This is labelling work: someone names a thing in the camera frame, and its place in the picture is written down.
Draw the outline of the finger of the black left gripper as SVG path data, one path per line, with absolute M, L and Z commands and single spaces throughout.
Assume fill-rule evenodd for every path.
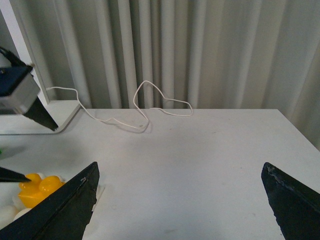
M 27 183 L 31 180 L 24 174 L 15 172 L 7 168 L 0 168 L 0 182 L 1 183 Z
M 38 97 L 23 115 L 52 131 L 56 131 L 59 127 Z

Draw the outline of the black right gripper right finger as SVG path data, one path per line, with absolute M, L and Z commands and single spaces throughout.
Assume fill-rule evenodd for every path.
M 320 194 L 269 162 L 261 180 L 276 222 L 286 240 L 320 238 Z

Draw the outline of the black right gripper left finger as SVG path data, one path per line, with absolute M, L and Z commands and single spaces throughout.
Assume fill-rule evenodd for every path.
M 90 223 L 100 179 L 92 162 L 30 211 L 0 231 L 2 240 L 81 240 Z

